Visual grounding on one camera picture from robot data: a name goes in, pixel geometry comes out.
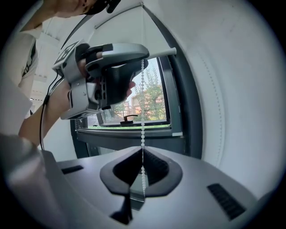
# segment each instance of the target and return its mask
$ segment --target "black cutout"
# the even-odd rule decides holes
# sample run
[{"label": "black cutout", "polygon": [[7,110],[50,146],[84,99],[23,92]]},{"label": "black cutout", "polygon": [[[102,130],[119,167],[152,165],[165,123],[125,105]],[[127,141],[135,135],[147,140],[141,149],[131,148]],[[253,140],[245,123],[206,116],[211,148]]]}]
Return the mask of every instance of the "black cutout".
[{"label": "black cutout", "polygon": [[63,174],[70,174],[70,173],[74,173],[74,172],[82,170],[82,169],[83,169],[83,167],[81,165],[76,165],[73,167],[62,169],[62,172],[63,172]]},{"label": "black cutout", "polygon": [[[123,206],[112,217],[128,224],[132,220],[130,187],[142,167],[142,148],[137,147],[130,153],[117,158],[100,170],[100,178],[107,189],[116,195],[125,197]],[[180,183],[183,172],[179,164],[149,147],[144,148],[144,167],[149,186],[145,197],[168,195]]]}]

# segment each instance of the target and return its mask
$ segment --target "black vent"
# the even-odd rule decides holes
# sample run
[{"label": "black vent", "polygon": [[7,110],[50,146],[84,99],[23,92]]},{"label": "black vent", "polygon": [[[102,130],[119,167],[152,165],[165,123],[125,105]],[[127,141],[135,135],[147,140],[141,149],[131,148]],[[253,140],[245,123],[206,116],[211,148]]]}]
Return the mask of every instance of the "black vent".
[{"label": "black vent", "polygon": [[73,167],[62,169],[62,172],[63,172],[63,174],[71,174],[71,173],[74,173],[74,172],[76,172],[78,170],[82,170],[82,169],[83,169],[83,167],[81,165],[76,165]]},{"label": "black vent", "polygon": [[242,207],[236,199],[234,199],[220,184],[212,184],[207,187],[213,197],[218,201],[224,212],[227,214],[229,220],[233,220],[243,212],[245,208]]}]

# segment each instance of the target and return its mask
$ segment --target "window glass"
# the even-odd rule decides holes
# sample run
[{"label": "window glass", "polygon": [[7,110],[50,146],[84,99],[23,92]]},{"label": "window glass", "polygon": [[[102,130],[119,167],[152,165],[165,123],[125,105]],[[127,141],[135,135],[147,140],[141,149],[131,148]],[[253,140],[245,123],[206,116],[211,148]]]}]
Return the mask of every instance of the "window glass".
[{"label": "window glass", "polygon": [[149,65],[144,71],[144,96],[141,89],[141,73],[133,81],[136,87],[126,101],[104,110],[102,119],[104,123],[119,123],[126,115],[138,115],[129,117],[128,120],[141,121],[141,109],[144,107],[145,120],[166,120],[166,109],[163,94],[163,87],[157,59],[148,60]]},{"label": "window glass", "polygon": [[96,128],[99,126],[98,120],[97,120],[97,115],[91,115],[88,117],[88,127],[89,128]]}]

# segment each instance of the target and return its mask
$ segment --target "white shirt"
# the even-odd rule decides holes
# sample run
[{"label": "white shirt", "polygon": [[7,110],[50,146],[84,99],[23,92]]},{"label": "white shirt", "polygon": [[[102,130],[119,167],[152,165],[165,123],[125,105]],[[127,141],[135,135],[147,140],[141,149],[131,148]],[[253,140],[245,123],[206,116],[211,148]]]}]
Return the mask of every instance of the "white shirt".
[{"label": "white shirt", "polygon": [[17,33],[7,44],[3,55],[2,68],[5,77],[9,77],[27,98],[30,98],[34,74],[38,66],[37,51],[33,56],[29,71],[25,75],[23,73],[30,59],[31,50],[36,39],[40,37],[41,31],[42,26],[39,26],[34,30]]},{"label": "white shirt", "polygon": [[23,120],[32,102],[29,100],[34,73],[38,64],[38,53],[33,58],[27,74],[22,77],[29,53],[34,41],[41,34],[42,27],[35,30],[19,32],[34,13],[41,7],[43,0],[22,18],[12,37],[1,53],[0,59],[0,133],[18,135]]}]

